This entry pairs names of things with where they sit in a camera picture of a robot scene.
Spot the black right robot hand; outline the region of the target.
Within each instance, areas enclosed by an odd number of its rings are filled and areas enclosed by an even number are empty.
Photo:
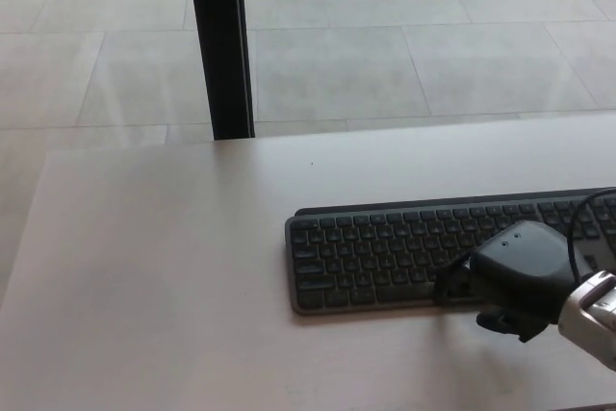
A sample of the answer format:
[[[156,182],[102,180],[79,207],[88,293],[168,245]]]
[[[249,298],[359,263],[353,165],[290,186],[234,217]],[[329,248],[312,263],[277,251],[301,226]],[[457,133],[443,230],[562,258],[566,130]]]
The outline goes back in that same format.
[[[445,306],[469,291],[491,306],[476,316],[480,327],[526,343],[558,322],[568,296],[595,271],[578,248],[574,252],[579,277],[564,235],[520,221],[439,267],[432,298]]]

